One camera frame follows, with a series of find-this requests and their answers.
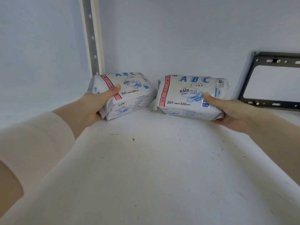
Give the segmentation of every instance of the hand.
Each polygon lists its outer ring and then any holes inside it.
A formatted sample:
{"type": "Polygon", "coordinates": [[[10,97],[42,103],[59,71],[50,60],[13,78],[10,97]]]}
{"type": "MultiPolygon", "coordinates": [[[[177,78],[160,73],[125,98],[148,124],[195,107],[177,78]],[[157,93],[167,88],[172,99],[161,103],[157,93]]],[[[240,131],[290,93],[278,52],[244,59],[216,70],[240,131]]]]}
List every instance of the hand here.
{"type": "Polygon", "coordinates": [[[260,109],[245,104],[239,100],[221,100],[210,96],[203,97],[210,105],[216,106],[225,112],[225,117],[213,120],[213,123],[223,125],[236,132],[246,133],[251,127],[253,118],[259,114],[260,109]]]}
{"type": "Polygon", "coordinates": [[[70,126],[75,139],[77,139],[86,127],[102,119],[98,111],[120,89],[121,86],[117,84],[100,94],[85,93],[77,101],[62,106],[52,113],[60,116],[70,126]]]}

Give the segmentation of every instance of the person's right hand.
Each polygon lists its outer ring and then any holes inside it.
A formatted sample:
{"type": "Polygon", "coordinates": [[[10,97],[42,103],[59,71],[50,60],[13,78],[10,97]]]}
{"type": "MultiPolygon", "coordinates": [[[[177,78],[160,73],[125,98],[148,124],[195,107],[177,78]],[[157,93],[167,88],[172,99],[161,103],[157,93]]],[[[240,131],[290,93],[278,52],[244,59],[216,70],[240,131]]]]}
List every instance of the person's right hand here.
{"type": "Polygon", "coordinates": [[[231,130],[246,133],[252,126],[253,120],[259,115],[260,109],[245,104],[239,100],[221,100],[204,94],[203,97],[210,105],[216,106],[225,112],[225,117],[213,120],[213,123],[223,125],[231,130]]]}

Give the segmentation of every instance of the person's left hand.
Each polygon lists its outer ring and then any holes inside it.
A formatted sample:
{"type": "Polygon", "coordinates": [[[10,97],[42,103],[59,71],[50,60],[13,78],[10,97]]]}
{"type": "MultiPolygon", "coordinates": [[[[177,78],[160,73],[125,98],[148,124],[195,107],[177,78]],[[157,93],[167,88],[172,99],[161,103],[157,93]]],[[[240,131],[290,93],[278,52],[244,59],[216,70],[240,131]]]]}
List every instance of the person's left hand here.
{"type": "Polygon", "coordinates": [[[86,127],[102,119],[98,111],[120,89],[121,86],[117,84],[100,94],[85,93],[77,101],[64,105],[52,113],[60,116],[70,126],[75,139],[77,139],[86,127]]]}

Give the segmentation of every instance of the light pink sleeve cuff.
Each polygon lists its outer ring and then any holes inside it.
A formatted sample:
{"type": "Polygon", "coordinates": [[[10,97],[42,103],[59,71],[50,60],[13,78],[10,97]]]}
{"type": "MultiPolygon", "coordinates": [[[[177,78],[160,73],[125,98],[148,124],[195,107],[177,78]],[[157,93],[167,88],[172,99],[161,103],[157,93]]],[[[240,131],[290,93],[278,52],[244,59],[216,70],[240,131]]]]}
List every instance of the light pink sleeve cuff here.
{"type": "Polygon", "coordinates": [[[27,193],[74,144],[68,124],[58,115],[47,112],[0,130],[0,160],[27,193]]]}

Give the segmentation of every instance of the package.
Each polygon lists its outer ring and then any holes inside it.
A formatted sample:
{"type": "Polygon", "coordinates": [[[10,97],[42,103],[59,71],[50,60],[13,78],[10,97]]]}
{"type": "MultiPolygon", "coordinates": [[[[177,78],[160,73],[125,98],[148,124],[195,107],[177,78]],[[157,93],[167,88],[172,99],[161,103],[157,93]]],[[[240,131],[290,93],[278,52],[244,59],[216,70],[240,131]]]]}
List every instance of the package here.
{"type": "Polygon", "coordinates": [[[159,82],[154,109],[158,107],[166,114],[204,120],[222,118],[224,113],[209,105],[203,95],[224,99],[229,89],[227,79],[210,76],[167,75],[159,82]]]}
{"type": "Polygon", "coordinates": [[[88,92],[99,94],[117,84],[121,85],[120,92],[99,110],[101,117],[107,120],[149,106],[156,96],[155,87],[139,72],[95,75],[88,86],[88,92]]]}

